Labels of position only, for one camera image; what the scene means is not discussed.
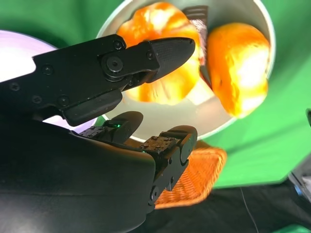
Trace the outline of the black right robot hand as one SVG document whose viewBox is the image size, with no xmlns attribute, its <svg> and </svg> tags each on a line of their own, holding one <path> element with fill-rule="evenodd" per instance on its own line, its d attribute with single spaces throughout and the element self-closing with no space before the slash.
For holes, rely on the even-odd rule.
<svg viewBox="0 0 311 233">
<path fill-rule="evenodd" d="M 71 126 L 113 110 L 122 92 L 152 83 L 194 53 L 190 38 L 127 47 L 116 34 L 37 55 L 32 73 L 0 84 L 0 230 L 126 233 L 140 226 L 185 171 L 197 140 L 177 126 L 139 147 L 125 144 L 140 112 L 82 133 Z"/>
</svg>

